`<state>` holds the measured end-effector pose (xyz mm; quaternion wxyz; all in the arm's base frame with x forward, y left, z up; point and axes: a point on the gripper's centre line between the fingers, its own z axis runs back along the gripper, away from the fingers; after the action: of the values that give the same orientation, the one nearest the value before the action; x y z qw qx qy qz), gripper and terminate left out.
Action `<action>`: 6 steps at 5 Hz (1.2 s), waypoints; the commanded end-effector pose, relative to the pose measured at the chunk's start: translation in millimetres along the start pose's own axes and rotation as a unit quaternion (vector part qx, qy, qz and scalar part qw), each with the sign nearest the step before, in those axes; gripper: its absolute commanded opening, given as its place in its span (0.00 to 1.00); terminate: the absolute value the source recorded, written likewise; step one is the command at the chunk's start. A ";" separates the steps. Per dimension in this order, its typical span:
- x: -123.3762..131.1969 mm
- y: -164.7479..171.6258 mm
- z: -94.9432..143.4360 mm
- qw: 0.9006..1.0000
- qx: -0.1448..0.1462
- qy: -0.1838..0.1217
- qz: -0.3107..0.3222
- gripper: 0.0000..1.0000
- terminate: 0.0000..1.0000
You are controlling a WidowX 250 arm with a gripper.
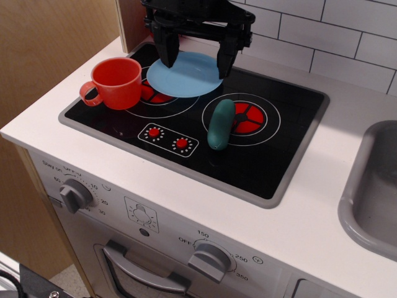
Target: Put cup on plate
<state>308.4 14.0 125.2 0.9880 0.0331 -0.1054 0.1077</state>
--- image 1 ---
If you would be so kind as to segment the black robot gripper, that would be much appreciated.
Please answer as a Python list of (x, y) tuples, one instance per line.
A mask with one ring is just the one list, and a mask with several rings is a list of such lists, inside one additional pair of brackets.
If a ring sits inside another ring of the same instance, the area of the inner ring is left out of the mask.
[(145, 26), (154, 34), (161, 62), (171, 68), (179, 53), (179, 36), (220, 42), (219, 78), (229, 76), (239, 48), (252, 42), (253, 13), (229, 1), (142, 1)]

